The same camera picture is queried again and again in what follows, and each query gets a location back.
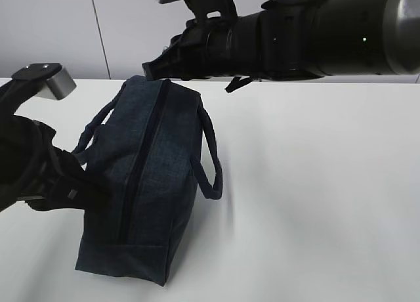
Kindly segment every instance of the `white table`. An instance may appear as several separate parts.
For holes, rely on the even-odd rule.
[[[19,114],[71,150],[121,83],[78,80]],[[198,195],[168,285],[75,271],[83,212],[16,204],[0,213],[2,302],[420,301],[419,85],[183,84],[213,118],[226,183],[220,202]]]

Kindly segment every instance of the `bag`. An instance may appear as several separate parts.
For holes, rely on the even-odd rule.
[[[203,131],[213,186],[200,163]],[[164,286],[197,185],[208,199],[222,196],[215,133],[200,94],[169,80],[132,77],[88,124],[73,154],[113,192],[105,211],[85,212],[76,269]]]

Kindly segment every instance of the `zipper seam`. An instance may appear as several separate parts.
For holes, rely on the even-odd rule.
[[[133,216],[133,206],[135,204],[135,196],[139,190],[139,182],[142,179],[145,166],[148,161],[149,153],[152,149],[153,143],[156,138],[156,133],[159,129],[160,122],[162,120],[167,95],[169,92],[169,80],[165,80],[157,96],[155,106],[149,118],[149,122],[146,126],[144,133],[143,142],[140,145],[140,151],[136,157],[135,164],[132,168],[129,180],[127,181],[127,188],[125,190],[125,198],[123,201],[123,210],[121,223],[119,227],[119,243],[124,244],[127,242],[129,237],[129,229],[131,226],[131,219]]]

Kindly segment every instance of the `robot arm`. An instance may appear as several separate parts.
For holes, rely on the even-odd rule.
[[[196,19],[143,65],[148,79],[234,76],[233,91],[254,79],[420,72],[420,0],[271,0],[244,17],[233,0],[184,1]]]
[[[52,145],[56,131],[14,115],[35,95],[62,99],[75,83],[60,64],[32,64],[0,87],[0,211],[17,201],[33,209],[102,209],[110,194],[76,158]]]

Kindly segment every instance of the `fabric handle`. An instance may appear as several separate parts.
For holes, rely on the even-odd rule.
[[[207,199],[219,200],[222,198],[223,193],[222,165],[219,160],[219,157],[217,156],[217,142],[215,130],[213,128],[213,124],[211,123],[210,116],[205,111],[202,104],[200,104],[198,108],[198,117],[201,121],[203,132],[207,140],[207,144],[209,146],[209,151],[211,159],[213,160],[213,165],[215,166],[216,177],[213,186],[211,186],[209,179],[205,174],[204,168],[201,165],[201,162],[197,159],[197,157],[191,157],[191,166],[204,197]]]
[[[100,112],[92,119],[92,122],[90,122],[86,126],[84,132],[81,134],[79,143],[72,152],[72,154],[74,154],[77,157],[77,159],[81,162],[81,164],[86,163],[87,145],[94,137],[97,128],[102,124],[102,122],[104,122],[106,116],[108,116],[108,114],[116,107],[124,88],[125,83],[121,87],[121,90],[118,92],[118,94],[114,97],[114,99],[107,105],[105,105],[103,109],[100,110]]]

